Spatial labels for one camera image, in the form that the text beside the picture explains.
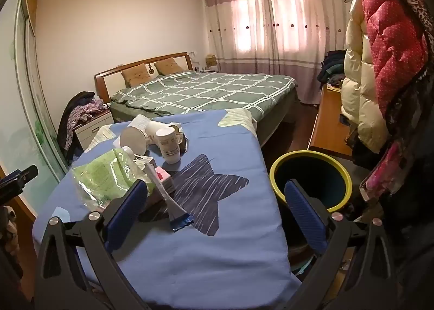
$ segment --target wooden headboard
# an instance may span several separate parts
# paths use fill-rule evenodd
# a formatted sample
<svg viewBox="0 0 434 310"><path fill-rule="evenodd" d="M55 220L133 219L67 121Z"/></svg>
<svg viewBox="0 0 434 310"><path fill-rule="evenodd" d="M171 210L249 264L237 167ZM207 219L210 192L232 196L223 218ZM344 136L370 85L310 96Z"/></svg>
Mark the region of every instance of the wooden headboard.
<svg viewBox="0 0 434 310"><path fill-rule="evenodd" d="M144 59L144 60L140 60L138 62L132 62L130 64L127 65L120 65L117 66L116 68L107 70L107 71L103 71L99 74L95 75L95 87L96 87L96 94L99 96L99 98L101 98L104 103L109 103L110 102L110 96L109 96L109 91L107 90L107 84L105 81L105 77L116 74L121 72L122 70L126 70L129 68L132 68L133 66L137 66L140 64L153 64L155 62L159 62L160 60L164 60L167 58L185 58L185 61L187 63L188 69L189 70L193 70L192 67L192 61L190 60L190 57L188 56L187 52L183 52L183 53L175 53L175 54L168 54L165 56L157 56L155 58L149 58L149 59Z"/></svg>

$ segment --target clear plastic packaging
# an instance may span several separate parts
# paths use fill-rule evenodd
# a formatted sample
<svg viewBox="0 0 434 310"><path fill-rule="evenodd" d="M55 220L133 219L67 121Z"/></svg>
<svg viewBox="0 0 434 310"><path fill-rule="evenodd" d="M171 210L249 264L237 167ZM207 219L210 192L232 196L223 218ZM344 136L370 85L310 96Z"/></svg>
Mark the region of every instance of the clear plastic packaging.
<svg viewBox="0 0 434 310"><path fill-rule="evenodd" d="M155 184L121 148L116 148L92 162L72 169L84 205L90 210L103 211L111 200L124 196L136 179L148 187L148 196Z"/></svg>

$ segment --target sheer white curtain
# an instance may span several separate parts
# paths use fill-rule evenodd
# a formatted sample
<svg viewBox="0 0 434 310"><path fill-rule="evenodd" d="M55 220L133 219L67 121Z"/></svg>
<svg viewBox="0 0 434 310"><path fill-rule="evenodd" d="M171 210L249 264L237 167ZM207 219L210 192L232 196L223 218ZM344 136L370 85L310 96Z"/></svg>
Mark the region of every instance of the sheer white curtain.
<svg viewBox="0 0 434 310"><path fill-rule="evenodd" d="M205 0L220 70L297 80L303 103L318 103L327 51L345 49L349 0Z"/></svg>

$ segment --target green plaid bedspread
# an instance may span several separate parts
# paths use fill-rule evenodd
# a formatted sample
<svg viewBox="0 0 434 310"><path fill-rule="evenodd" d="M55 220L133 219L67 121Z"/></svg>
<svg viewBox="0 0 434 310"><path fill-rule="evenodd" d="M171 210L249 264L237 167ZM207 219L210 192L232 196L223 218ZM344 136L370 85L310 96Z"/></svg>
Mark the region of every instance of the green plaid bedspread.
<svg viewBox="0 0 434 310"><path fill-rule="evenodd" d="M162 116L245 108L259 121L295 86L289 76L183 72L125 88L111 99Z"/></svg>

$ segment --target silver screw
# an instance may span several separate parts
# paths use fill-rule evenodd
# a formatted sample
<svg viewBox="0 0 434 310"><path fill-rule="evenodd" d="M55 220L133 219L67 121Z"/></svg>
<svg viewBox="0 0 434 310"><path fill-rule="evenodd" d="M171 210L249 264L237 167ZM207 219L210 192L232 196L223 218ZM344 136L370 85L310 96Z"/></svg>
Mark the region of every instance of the silver screw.
<svg viewBox="0 0 434 310"><path fill-rule="evenodd" d="M374 225L376 225L377 227L381 227L383 225L383 222L381 221L380 218L373 218L372 222Z"/></svg>
<svg viewBox="0 0 434 310"><path fill-rule="evenodd" d="M50 223L50 225L57 225L59 222L59 218L58 217L53 217L49 220L48 223Z"/></svg>
<svg viewBox="0 0 434 310"><path fill-rule="evenodd" d="M344 216L342 215L342 213L340 213L340 212L333 212L332 214L331 214L331 218L333 218L334 220L336 220L336 221L341 221L341 220L343 220L344 219Z"/></svg>
<svg viewBox="0 0 434 310"><path fill-rule="evenodd" d="M101 215L99 214L99 212L92 212L90 215L89 215L89 219L90 220L97 220L97 219L99 219L101 217Z"/></svg>

